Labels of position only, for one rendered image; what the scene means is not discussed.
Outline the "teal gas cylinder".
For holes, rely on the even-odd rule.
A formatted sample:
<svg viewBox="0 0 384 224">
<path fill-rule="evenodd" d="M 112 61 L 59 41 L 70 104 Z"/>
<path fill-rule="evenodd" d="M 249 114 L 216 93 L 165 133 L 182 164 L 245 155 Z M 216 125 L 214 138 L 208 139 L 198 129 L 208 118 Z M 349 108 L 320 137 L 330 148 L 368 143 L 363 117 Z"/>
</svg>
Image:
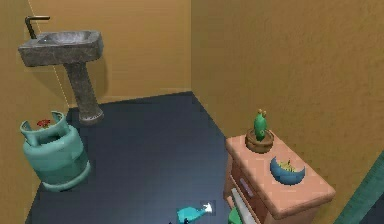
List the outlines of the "teal gas cylinder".
<svg viewBox="0 0 384 224">
<path fill-rule="evenodd" d="M 66 116 L 51 112 L 54 123 L 33 130 L 28 121 L 20 125 L 24 135 L 23 152 L 46 190 L 71 189 L 86 179 L 91 171 L 88 155 L 76 128 Z"/>
</svg>

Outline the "dark bent faucet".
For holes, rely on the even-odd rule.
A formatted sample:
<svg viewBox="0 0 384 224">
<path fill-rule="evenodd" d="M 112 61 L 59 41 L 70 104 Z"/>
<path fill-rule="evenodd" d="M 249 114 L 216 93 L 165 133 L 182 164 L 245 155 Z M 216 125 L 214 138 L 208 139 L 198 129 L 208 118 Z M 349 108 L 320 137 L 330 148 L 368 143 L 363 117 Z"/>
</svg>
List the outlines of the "dark bent faucet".
<svg viewBox="0 0 384 224">
<path fill-rule="evenodd" d="M 48 21 L 50 20 L 50 16 L 26 16 L 24 19 L 25 25 L 28 29 L 29 35 L 31 39 L 37 39 L 35 31 L 32 27 L 32 21 Z"/>
</svg>

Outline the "blue bowl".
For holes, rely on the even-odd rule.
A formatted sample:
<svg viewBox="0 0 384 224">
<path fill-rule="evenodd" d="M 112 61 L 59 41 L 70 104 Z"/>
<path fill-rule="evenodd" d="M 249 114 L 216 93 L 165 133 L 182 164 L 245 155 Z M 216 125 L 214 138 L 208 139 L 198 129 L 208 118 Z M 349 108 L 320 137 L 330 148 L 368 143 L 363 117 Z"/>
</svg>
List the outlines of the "blue bowl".
<svg viewBox="0 0 384 224">
<path fill-rule="evenodd" d="M 270 162 L 270 172 L 274 179 L 283 185 L 296 185 L 300 183 L 305 177 L 306 169 L 300 171 L 293 171 L 292 169 L 286 170 L 281 167 L 276 158 Z"/>
</svg>

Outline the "grey stone pedestal sink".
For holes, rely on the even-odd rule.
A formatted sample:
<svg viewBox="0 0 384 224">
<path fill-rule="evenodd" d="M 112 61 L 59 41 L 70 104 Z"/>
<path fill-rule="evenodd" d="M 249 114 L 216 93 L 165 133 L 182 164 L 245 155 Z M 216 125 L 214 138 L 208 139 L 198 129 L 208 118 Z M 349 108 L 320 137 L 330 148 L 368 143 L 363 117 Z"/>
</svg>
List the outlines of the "grey stone pedestal sink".
<svg viewBox="0 0 384 224">
<path fill-rule="evenodd" d="M 104 118 L 86 64 L 103 53 L 99 31 L 45 32 L 18 47 L 26 67 L 63 65 L 79 109 L 79 122 L 94 125 Z"/>
</svg>

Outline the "pink wooden cabinet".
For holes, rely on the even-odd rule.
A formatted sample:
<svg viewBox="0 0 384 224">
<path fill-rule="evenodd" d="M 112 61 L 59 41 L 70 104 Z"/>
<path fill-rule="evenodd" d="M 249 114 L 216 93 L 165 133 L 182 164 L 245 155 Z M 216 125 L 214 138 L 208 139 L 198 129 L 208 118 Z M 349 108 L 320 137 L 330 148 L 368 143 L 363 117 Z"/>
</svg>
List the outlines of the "pink wooden cabinet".
<svg viewBox="0 0 384 224">
<path fill-rule="evenodd" d="M 233 206 L 231 190 L 236 189 L 257 224 L 311 224 L 320 206 L 335 196 L 334 188 L 279 138 L 264 154 L 250 151 L 243 135 L 228 138 L 225 147 L 223 197 Z M 272 159 L 304 169 L 303 180 L 292 186 L 276 181 L 270 171 Z"/>
</svg>

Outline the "green object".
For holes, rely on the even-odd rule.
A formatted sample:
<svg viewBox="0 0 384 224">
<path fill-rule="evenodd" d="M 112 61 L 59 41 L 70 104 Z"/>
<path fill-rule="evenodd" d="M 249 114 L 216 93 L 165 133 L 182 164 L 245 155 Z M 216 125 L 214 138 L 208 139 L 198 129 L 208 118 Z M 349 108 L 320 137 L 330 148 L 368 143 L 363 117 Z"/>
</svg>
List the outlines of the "green object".
<svg viewBox="0 0 384 224">
<path fill-rule="evenodd" d="M 229 213 L 228 224 L 242 224 L 242 220 L 236 207 L 232 208 Z"/>
</svg>

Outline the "green cactus in brown pot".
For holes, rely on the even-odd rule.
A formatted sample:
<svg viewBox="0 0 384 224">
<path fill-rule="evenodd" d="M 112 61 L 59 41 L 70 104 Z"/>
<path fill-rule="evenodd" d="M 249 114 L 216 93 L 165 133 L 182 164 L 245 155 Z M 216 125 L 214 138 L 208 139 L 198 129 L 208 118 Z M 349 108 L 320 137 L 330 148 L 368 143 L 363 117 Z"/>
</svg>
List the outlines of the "green cactus in brown pot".
<svg viewBox="0 0 384 224">
<path fill-rule="evenodd" d="M 273 142 L 274 135 L 267 129 L 266 112 L 259 109 L 253 122 L 253 128 L 246 133 L 245 145 L 255 153 L 264 154 L 270 151 Z"/>
</svg>

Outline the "teal door frame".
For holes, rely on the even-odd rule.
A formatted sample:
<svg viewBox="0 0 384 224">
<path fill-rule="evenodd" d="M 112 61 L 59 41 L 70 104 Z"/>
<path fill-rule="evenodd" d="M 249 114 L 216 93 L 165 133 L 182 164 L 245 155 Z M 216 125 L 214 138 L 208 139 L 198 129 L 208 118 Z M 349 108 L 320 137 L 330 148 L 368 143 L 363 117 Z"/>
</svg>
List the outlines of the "teal door frame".
<svg viewBox="0 0 384 224">
<path fill-rule="evenodd" d="M 384 150 L 333 224 L 360 224 L 384 193 Z"/>
</svg>

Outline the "cyan spray bottle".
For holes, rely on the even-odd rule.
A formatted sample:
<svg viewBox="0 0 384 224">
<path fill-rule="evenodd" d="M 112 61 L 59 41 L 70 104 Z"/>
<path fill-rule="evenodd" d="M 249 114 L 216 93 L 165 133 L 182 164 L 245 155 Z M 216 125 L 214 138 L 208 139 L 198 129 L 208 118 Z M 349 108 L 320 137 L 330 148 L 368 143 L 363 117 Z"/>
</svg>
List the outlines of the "cyan spray bottle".
<svg viewBox="0 0 384 224">
<path fill-rule="evenodd" d="M 212 213 L 213 208 L 210 203 L 203 204 L 201 209 L 194 207 L 184 207 L 179 209 L 177 214 L 178 224 L 192 224 L 207 213 Z"/>
</svg>

